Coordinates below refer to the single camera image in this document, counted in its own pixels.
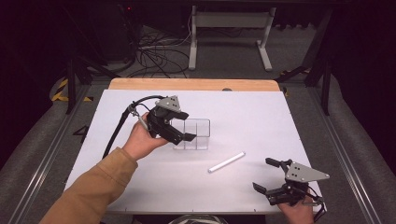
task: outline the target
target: white table surface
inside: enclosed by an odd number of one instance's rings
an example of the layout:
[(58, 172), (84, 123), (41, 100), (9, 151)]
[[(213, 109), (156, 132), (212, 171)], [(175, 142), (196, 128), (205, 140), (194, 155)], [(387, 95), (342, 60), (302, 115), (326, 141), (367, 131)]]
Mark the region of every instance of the white table surface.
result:
[[(177, 95), (189, 119), (210, 119), (208, 150), (177, 150), (171, 143), (138, 162), (125, 192), (108, 212), (129, 214), (271, 214), (280, 212), (252, 182), (267, 189), (285, 183), (284, 172), (265, 163), (292, 159), (310, 166), (281, 91), (106, 90), (70, 174), (66, 189), (102, 159), (121, 113), (149, 95)], [(146, 101), (148, 108), (155, 100)], [(147, 111), (138, 107), (143, 114)], [(113, 144), (122, 147), (137, 118), (124, 123)], [(246, 156), (210, 174), (207, 169), (245, 151)], [(317, 182), (310, 186), (319, 194)]]

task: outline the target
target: black cable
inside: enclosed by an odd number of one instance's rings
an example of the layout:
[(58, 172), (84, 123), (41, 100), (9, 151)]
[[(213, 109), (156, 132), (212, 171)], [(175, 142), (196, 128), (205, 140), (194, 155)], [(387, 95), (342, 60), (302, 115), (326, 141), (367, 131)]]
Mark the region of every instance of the black cable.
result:
[(117, 125), (116, 130), (114, 131), (113, 135), (111, 135), (110, 141), (109, 141), (108, 144), (107, 144), (107, 147), (106, 147), (105, 153), (103, 154), (102, 159), (104, 159), (104, 158), (108, 155), (108, 152), (110, 151), (110, 148), (111, 148), (111, 146), (113, 145), (113, 142), (114, 142), (114, 140), (115, 140), (116, 137), (117, 137), (117, 134), (119, 134), (120, 129), (121, 129), (123, 123), (124, 123), (125, 120), (128, 118), (128, 115), (129, 115), (129, 108), (126, 108), (126, 110), (122, 113), (122, 116), (121, 116), (119, 125)]
[[(183, 76), (184, 76), (185, 78), (187, 78), (186, 74), (184, 73), (184, 71), (187, 70), (187, 69), (183, 69), (183, 70), (176, 71), (176, 72), (167, 72), (167, 74), (176, 74), (176, 73), (182, 72), (182, 73), (183, 73)], [(159, 71), (160, 71), (160, 69), (158, 69), (157, 71), (154, 71), (154, 72), (152, 72), (152, 73), (155, 74), (155, 73), (157, 73), (157, 72), (159, 72)], [(128, 75), (128, 77), (138, 77), (138, 76), (144, 77), (144, 76), (146, 76), (146, 75), (148, 74), (148, 72), (149, 72), (149, 71), (147, 71), (146, 68), (141, 68), (141, 69), (139, 69), (139, 70), (136, 70), (136, 71), (132, 72), (132, 74)]]
[(145, 53), (151, 60), (159, 62), (159, 65), (163, 64), (163, 62), (165, 62), (165, 65), (167, 64), (165, 52), (161, 55), (160, 53), (157, 53), (156, 49), (154, 49), (154, 51), (146, 50)]
[(120, 118), (120, 122), (119, 122), (119, 124), (117, 125), (117, 128), (116, 128), (116, 130), (114, 131), (114, 133), (111, 135), (110, 140), (108, 141), (108, 144), (107, 144), (107, 147), (106, 147), (106, 149), (105, 149), (105, 153), (103, 154), (102, 159), (104, 159), (104, 158), (108, 155), (108, 152), (110, 151), (110, 149), (111, 149), (111, 147), (112, 147), (112, 145), (113, 145), (113, 143), (114, 143), (114, 140), (116, 139), (117, 135), (119, 134), (122, 125), (124, 124), (125, 120), (128, 118), (128, 115), (132, 112), (131, 109), (132, 109), (132, 108), (135, 109), (138, 105), (142, 105), (142, 104), (140, 104), (140, 103), (142, 103), (143, 101), (147, 101), (147, 100), (149, 100), (149, 99), (163, 99), (163, 98), (164, 98), (164, 97), (161, 96), (161, 95), (152, 95), (152, 96), (147, 96), (147, 97), (142, 98), (142, 99), (140, 99), (140, 100), (138, 100), (138, 101), (136, 101), (136, 102), (134, 101), (133, 103), (131, 103), (131, 104), (125, 109), (125, 111), (122, 113), (121, 118)]
[(144, 106), (149, 111), (149, 108), (146, 105), (143, 105), (143, 104), (139, 104), (139, 105)]
[[(318, 197), (317, 192), (312, 189), (310, 186), (308, 186), (312, 191), (314, 191), (315, 195)], [(323, 217), (326, 214), (326, 209), (324, 209), (324, 204), (321, 204), (321, 207), (319, 211), (315, 214), (314, 216), (314, 222), (317, 222), (321, 217)]]
[(166, 74), (166, 72), (157, 64), (157, 63), (155, 63), (155, 65), (157, 65), (157, 67), (159, 68), (159, 69), (161, 69), (161, 71), (163, 72), (163, 74), (166, 76), (166, 77), (169, 77), (167, 74)]
[(166, 51), (163, 51), (163, 55), (161, 55), (160, 53), (157, 53), (157, 47), (154, 47), (154, 52), (151, 52), (150, 50), (148, 50), (148, 55), (151, 55), (152, 57), (155, 57), (156, 61), (160, 61), (159, 65), (159, 69), (157, 69), (157, 71), (153, 72), (151, 74), (151, 77), (153, 77), (157, 72), (159, 72), (160, 70), (162, 70), (161, 68), (165, 67), (166, 65), (168, 65), (168, 59), (166, 58)]
[[(151, 53), (149, 50), (142, 50), (141, 53), (142, 53), (141, 57), (145, 61), (145, 64), (144, 65), (142, 64), (142, 66), (145, 66), (146, 68), (154, 68), (154, 67), (160, 67), (160, 66), (163, 65), (163, 60), (159, 61), (159, 63), (155, 63), (154, 62), (155, 60), (158, 60), (158, 55), (155, 55), (154, 53)], [(153, 59), (151, 57), (151, 55), (156, 56), (157, 59)], [(152, 63), (154, 63), (155, 65), (148, 66), (148, 64), (146, 62), (146, 59), (150, 59), (152, 61)]]
[(148, 34), (144, 34), (142, 37), (141, 37), (141, 41), (143, 40), (143, 41), (147, 41), (146, 43), (144, 43), (144, 45), (140, 45), (141, 47), (147, 47), (147, 46), (151, 46), (151, 45), (153, 45), (153, 44), (155, 44), (155, 43), (157, 43), (157, 42), (159, 42), (159, 41), (161, 41), (161, 40), (163, 40), (163, 39), (165, 39), (166, 37), (168, 37), (168, 36), (170, 36), (170, 35), (166, 35), (166, 34), (162, 34), (162, 33), (160, 33), (160, 32), (150, 32), (150, 33), (148, 33)]
[(140, 51), (140, 61), (139, 63), (147, 68), (151, 68), (151, 67), (156, 67), (156, 65), (152, 65), (152, 66), (148, 66), (147, 62), (146, 62), (146, 57), (144, 56), (149, 56), (149, 50), (145, 50), (145, 49), (141, 49)]
[[(173, 52), (180, 53), (181, 55), (183, 55), (183, 56), (185, 56), (187, 59), (189, 59), (189, 56), (188, 56), (187, 54), (185, 54), (184, 52), (182, 52), (182, 51), (179, 51), (179, 50), (176, 50), (176, 49), (164, 49), (164, 50), (168, 50), (168, 51), (173, 51)], [(144, 55), (146, 55), (146, 54), (153, 54), (153, 53), (150, 52), (149, 50), (143, 50), (143, 51), (144, 51)], [(187, 65), (186, 65), (186, 67), (182, 68), (178, 63), (175, 63), (175, 62), (173, 62), (173, 61), (171, 61), (171, 60), (169, 60), (169, 59), (167, 59), (167, 58), (165, 58), (165, 57), (163, 57), (163, 58), (164, 58), (166, 61), (168, 61), (169, 63), (175, 64), (177, 67), (179, 67), (179, 70), (177, 70), (177, 71), (167, 71), (167, 72), (166, 72), (167, 74), (183, 73), (184, 77), (187, 78), (187, 77), (186, 77), (186, 74), (184, 73), (187, 69), (189, 69), (189, 67), (188, 67)], [(136, 70), (136, 71), (132, 72), (131, 74), (128, 75), (128, 77), (136, 77), (136, 76), (139, 76), (139, 75), (146, 75), (147, 72), (148, 72), (147, 68), (154, 68), (154, 67), (156, 67), (155, 65), (153, 65), (153, 66), (147, 66), (146, 64), (143, 64), (141, 61), (142, 61), (141, 59), (138, 60), (138, 62), (139, 62), (142, 66), (144, 66), (144, 68), (141, 68), (141, 69), (139, 69), (139, 70)]]

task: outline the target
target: sweater sleeve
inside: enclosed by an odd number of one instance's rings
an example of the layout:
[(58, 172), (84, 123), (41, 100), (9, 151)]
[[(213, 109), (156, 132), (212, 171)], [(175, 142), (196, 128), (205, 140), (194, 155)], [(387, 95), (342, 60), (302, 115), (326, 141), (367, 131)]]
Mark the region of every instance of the sweater sleeve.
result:
[(116, 148), (65, 190), (40, 223), (98, 224), (131, 180), (137, 162)]

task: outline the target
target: floor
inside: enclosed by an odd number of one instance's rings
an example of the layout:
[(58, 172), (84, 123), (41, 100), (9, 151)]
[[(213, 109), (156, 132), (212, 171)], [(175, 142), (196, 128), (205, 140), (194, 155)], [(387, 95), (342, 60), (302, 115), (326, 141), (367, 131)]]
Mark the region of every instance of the floor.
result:
[[(272, 72), (264, 71), (260, 53), (255, 47), (261, 30), (244, 30), (238, 37), (205, 31), (199, 35), (196, 69), (186, 70), (184, 75), (179, 72), (170, 76), (274, 79), (281, 71), (301, 64), (315, 31), (313, 27), (273, 28), (267, 43), (274, 67)], [(188, 54), (189, 43), (167, 49)], [(181, 67), (188, 65), (186, 56), (176, 51), (167, 51), (166, 57)], [(109, 69), (118, 66), (113, 64)], [(141, 68), (139, 63), (134, 63), (119, 75), (133, 76), (136, 75), (133, 72)], [(179, 70), (174, 63), (169, 63), (166, 69)], [(145, 78), (151, 76), (163, 77), (161, 73), (152, 72), (144, 75)], [(285, 97), (311, 165), (331, 174), (329, 181), (319, 182), (328, 213), (318, 223), (396, 223), (396, 216), (393, 215), (396, 212), (396, 178), (344, 102), (337, 81), (332, 77), (330, 116), (327, 117), (318, 107), (320, 84), (315, 88), (306, 88), (303, 83), (305, 76), (293, 77), (281, 83), (280, 87), (287, 89)], [(62, 194), (64, 181), (81, 147), (82, 137), (76, 135), (76, 131), (90, 125), (109, 81), (107, 77), (94, 76), (91, 86), (78, 85), (79, 98), (90, 96), (93, 100), (82, 102), (69, 116), (65, 114), (67, 102), (53, 102), (52, 108), (21, 141), (0, 172), (0, 223), (38, 223)], [(51, 156), (52, 161), (41, 163)], [(40, 181), (35, 185), (31, 180)], [(131, 215), (108, 214), (103, 218), (107, 224), (132, 221)], [(266, 216), (265, 221), (270, 224), (286, 223), (281, 214)]]

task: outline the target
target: hand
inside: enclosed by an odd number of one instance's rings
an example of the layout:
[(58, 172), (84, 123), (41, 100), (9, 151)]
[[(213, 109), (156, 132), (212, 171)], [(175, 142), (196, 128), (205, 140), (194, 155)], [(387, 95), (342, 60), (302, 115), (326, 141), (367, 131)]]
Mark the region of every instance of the hand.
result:
[[(312, 198), (305, 196), (305, 203), (312, 203)], [(288, 203), (277, 205), (285, 214), (289, 224), (311, 224), (314, 223), (314, 212), (312, 206), (303, 205), (303, 201), (297, 202), (294, 206)]]
[[(142, 116), (144, 121), (147, 121), (148, 113)], [(152, 138), (149, 132), (138, 121), (132, 128), (131, 135), (126, 141), (124, 149), (132, 158), (140, 160), (151, 153), (155, 148), (161, 147), (168, 143), (163, 138)]]

